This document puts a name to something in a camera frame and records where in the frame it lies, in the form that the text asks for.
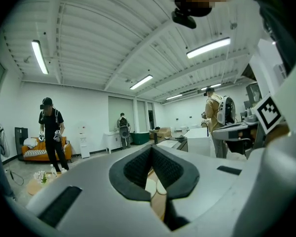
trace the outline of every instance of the flowers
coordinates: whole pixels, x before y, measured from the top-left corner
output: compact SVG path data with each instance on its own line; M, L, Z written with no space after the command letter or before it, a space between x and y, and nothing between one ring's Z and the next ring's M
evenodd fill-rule
M34 173L34 179L37 180L38 183L45 184L47 181L45 171L38 171Z

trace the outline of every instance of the fluorescent light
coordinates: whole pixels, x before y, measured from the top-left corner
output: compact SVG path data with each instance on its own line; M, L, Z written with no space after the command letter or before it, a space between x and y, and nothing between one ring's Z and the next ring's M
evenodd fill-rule
M138 88L140 85L143 85L145 82L148 82L150 79L152 79L153 77L151 75L146 76L144 79L142 79L141 81L139 81L138 83L136 83L134 86L131 86L130 89L136 89Z
M207 45L204 45L204 46L201 46L191 52L188 52L186 55L188 56L189 59L197 56L197 55L200 55L202 53L205 53L205 52L208 52L208 51L211 51L213 49L216 49L216 48L219 48L219 47L222 47L222 46L225 46L225 45L229 45L230 44L230 38L225 38L225 39L221 39L221 40L218 40L218 41L215 41L215 42L212 42L210 44L207 44Z
M219 87L219 86L221 86L221 83L218 83L218 84L215 84L215 85L212 85L212 86L208 86L208 87L215 88L215 87Z
M41 47L40 47L39 41L38 40L32 41L32 47L33 47L34 54L35 54L35 57L37 59L37 62L39 64L41 71L43 72L43 74L47 75L48 70L46 68L46 64L45 64L45 61L43 58L43 53L41 52Z
M177 98L177 97L182 97L182 94L174 96L174 97L168 97L166 100L170 100L170 99Z

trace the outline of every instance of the pillow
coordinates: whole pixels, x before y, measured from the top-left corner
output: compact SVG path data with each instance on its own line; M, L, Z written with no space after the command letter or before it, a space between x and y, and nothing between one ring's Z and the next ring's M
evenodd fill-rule
M35 138L28 138L24 140L23 145L24 146L28 146L30 149L33 149L34 147L37 146L37 139Z

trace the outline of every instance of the black t-shirt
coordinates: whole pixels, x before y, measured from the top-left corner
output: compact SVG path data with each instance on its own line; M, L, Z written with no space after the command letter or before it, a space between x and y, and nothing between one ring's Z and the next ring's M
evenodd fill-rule
M46 116L44 115L44 118L42 119L42 112L39 114L39 120L38 122L40 124L44 124L45 127L45 137L50 138L54 137L55 132L60 129L56 122L56 115L55 115L56 110L53 108L53 112L51 116ZM61 124L64 122L63 117L61 116L61 113L58 112L58 123Z
M289 74L296 64L296 0L255 1Z

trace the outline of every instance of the doorway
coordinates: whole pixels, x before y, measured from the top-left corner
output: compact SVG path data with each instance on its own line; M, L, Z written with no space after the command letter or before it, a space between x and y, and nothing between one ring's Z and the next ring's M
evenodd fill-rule
M149 126L151 130L154 130L154 122L153 122L153 111L148 110L149 116Z

